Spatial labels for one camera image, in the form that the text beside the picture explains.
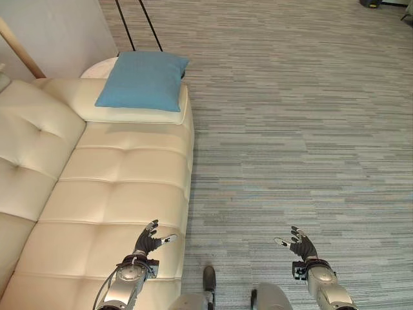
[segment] sofa backrest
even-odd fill
[[[0,297],[84,129],[64,103],[0,74]]]

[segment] black cable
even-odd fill
[[[150,26],[150,29],[152,30],[152,33],[154,34],[154,37],[155,37],[155,39],[156,39],[156,43],[157,43],[157,45],[159,46],[159,49],[161,50],[161,52],[163,52],[161,43],[159,42],[159,40],[158,40],[158,38],[157,38],[157,36],[156,36],[155,29],[154,29],[154,27],[152,26],[152,23],[150,22],[150,18],[149,18],[148,13],[146,12],[145,6],[143,5],[142,0],[138,0],[138,1],[139,1],[139,3],[140,3],[141,6],[142,6],[142,10],[143,10],[143,12],[145,13],[146,20],[148,21],[148,24],[149,24],[149,26]]]
[[[117,271],[118,269],[119,269],[119,268],[116,267],[116,269],[113,270],[113,272],[110,274],[110,276],[108,276],[108,277],[106,278],[106,280],[103,282],[101,288],[99,289],[99,292],[97,292],[97,295],[96,295],[96,298],[95,298],[95,302],[93,303],[93,308],[92,308],[92,310],[95,310],[95,308],[96,308],[97,300],[99,299],[99,296],[100,296],[101,293],[102,293],[103,287],[105,286],[105,284],[106,284],[107,282],[108,282],[108,287],[110,287],[110,282],[112,281],[112,278],[114,277],[114,275],[115,275],[115,273],[116,273],[116,271]]]
[[[121,19],[122,19],[122,22],[123,22],[123,26],[124,26],[124,28],[125,28],[125,30],[126,30],[126,33],[128,34],[129,42],[130,42],[130,44],[132,45],[132,50],[135,51],[136,49],[135,49],[135,46],[134,46],[134,42],[132,41],[132,38],[130,37],[128,25],[126,24],[125,18],[123,17],[123,13],[122,13],[121,6],[119,5],[119,1],[118,1],[118,0],[115,0],[115,2],[116,2],[117,10],[119,11],[119,14],[121,15]]]
[[[130,255],[130,256],[127,256],[127,257],[129,257],[130,260],[132,261],[132,258],[134,257],[134,255]],[[93,308],[92,308],[92,310],[95,310],[96,304],[97,304],[97,300],[99,299],[99,296],[101,295],[102,290],[103,290],[103,287],[105,286],[105,284],[106,284],[106,283],[108,284],[108,290],[109,290],[109,289],[110,289],[110,284],[111,284],[111,282],[112,282],[112,279],[113,279],[115,273],[117,273],[118,270],[120,270],[121,268],[126,267],[126,266],[128,266],[128,265],[131,265],[131,262],[130,262],[130,261],[122,262],[122,263],[119,263],[119,264],[116,265],[115,270],[113,270],[113,272],[106,278],[106,280],[103,282],[101,288],[99,289],[99,292],[97,292],[97,295],[96,295],[96,298],[95,298],[95,302],[93,303]],[[142,261],[140,261],[140,260],[136,260],[136,261],[134,261],[134,265],[140,265],[140,266],[144,267],[144,268],[146,269],[146,271],[147,271],[146,276],[148,276],[148,274],[154,274],[154,271],[152,270],[152,268],[151,268],[147,263],[145,263],[145,262],[142,262]]]

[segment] white wall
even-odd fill
[[[79,77],[117,54],[98,0],[0,0],[0,16],[48,78]],[[34,78],[1,37],[0,63],[11,78]]]

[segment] black pole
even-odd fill
[[[158,38],[157,38],[157,36],[156,36],[155,29],[154,29],[154,27],[152,26],[152,23],[150,22],[150,18],[149,18],[149,16],[148,16],[148,13],[146,12],[145,6],[143,5],[142,0],[138,0],[138,1],[139,1],[139,3],[140,3],[141,6],[142,6],[142,10],[143,10],[143,12],[145,13],[146,20],[148,21],[148,24],[149,24],[149,26],[150,26],[150,29],[152,30],[152,33],[154,34],[154,37],[155,37],[155,39],[156,39],[156,43],[157,43],[157,45],[159,46],[159,49],[161,50],[161,52],[163,52],[161,43],[159,42],[159,40],[158,40]]]
[[[125,18],[123,17],[123,13],[122,13],[121,6],[119,5],[119,1],[115,0],[115,2],[116,2],[117,10],[119,11],[119,14],[121,14],[121,19],[122,19],[122,22],[123,22],[123,26],[125,27],[126,33],[128,34],[130,45],[132,45],[132,50],[136,50],[135,46],[134,46],[134,42],[132,41],[132,38],[130,37],[129,29],[128,29],[128,26],[126,25]]]

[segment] black robot glove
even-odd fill
[[[274,238],[274,241],[301,256],[304,262],[311,258],[318,258],[316,247],[301,229],[291,226],[291,233],[294,235],[291,243],[281,238]]]
[[[134,254],[138,254],[139,256],[144,256],[146,258],[149,252],[155,251],[161,245],[177,239],[176,234],[171,234],[164,238],[153,238],[152,236],[156,233],[156,230],[154,229],[158,226],[157,223],[158,220],[153,220],[145,227],[137,239]]]

